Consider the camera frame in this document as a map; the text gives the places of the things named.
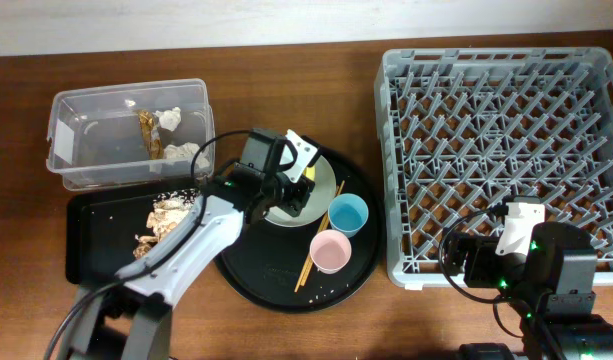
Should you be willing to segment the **food scraps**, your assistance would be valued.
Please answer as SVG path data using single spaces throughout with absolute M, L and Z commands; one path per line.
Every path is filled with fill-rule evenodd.
M 136 236 L 137 246 L 133 250 L 133 256 L 140 259 L 162 242 L 188 215 L 197 197 L 195 189 L 157 195 L 146 220 L 146 228 L 150 229 L 152 234 Z

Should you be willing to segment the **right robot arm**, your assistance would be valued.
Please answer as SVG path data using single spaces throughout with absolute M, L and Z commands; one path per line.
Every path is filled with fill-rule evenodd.
M 449 232 L 444 269 L 464 270 L 469 288 L 494 288 L 494 306 L 521 317 L 527 359 L 613 359 L 613 325 L 593 312 L 597 255 L 590 234 L 570 224 L 543 222 L 528 252 L 498 255 L 499 240 Z

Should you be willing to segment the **pink cup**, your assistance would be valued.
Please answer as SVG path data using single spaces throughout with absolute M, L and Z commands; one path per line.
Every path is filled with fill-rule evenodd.
M 352 256 L 350 240 L 337 230 L 326 230 L 320 236 L 320 248 L 313 250 L 314 265 L 324 274 L 337 273 Z

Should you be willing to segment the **blue cup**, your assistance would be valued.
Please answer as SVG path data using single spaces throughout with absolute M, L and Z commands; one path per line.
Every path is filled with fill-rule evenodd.
M 369 208 L 360 196 L 345 193 L 332 200 L 328 215 L 330 226 L 351 238 L 367 223 Z

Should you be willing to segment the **white tissue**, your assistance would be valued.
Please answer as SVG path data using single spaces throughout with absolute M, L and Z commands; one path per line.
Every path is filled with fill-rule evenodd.
M 174 132 L 181 123 L 181 109 L 174 107 L 170 110 L 156 111 L 159 126 L 167 131 Z
M 164 159 L 184 159 L 190 158 L 192 159 L 195 153 L 199 150 L 200 146 L 196 143 L 187 142 L 180 146 L 168 145 L 164 148 L 163 158 Z M 208 167 L 211 165 L 209 158 L 206 153 L 202 153 L 198 156 L 196 160 L 196 164 L 202 167 Z

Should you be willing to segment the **gold foil wrapper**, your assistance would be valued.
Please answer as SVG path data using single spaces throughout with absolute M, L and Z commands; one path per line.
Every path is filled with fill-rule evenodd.
M 149 158 L 151 160 L 162 159 L 164 149 L 158 131 L 159 122 L 157 117 L 147 110 L 139 110 L 137 116 L 142 139 Z

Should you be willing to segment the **yellow bowl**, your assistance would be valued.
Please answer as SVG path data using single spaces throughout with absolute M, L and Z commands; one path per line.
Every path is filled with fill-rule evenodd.
M 307 167 L 304 169 L 303 175 L 311 181 L 315 181 L 316 178 L 316 169 L 314 166 Z

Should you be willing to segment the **grey plate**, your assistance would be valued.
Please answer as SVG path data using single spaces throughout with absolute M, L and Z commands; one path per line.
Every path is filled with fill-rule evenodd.
M 294 228 L 315 222 L 324 215 L 330 202 L 336 194 L 336 176 L 334 170 L 325 157 L 320 157 L 315 164 L 315 186 L 310 194 L 306 206 L 297 217 L 292 217 L 278 207 L 269 210 L 265 220 L 271 224 Z

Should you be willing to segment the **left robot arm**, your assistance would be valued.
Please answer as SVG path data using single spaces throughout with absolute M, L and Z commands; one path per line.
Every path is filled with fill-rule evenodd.
M 304 172 L 320 157 L 319 144 L 294 131 L 245 134 L 240 156 L 194 179 L 195 203 L 163 241 L 111 282 L 79 287 L 45 358 L 169 358 L 173 311 L 209 263 L 270 209 L 292 217 L 302 212 L 315 185 Z

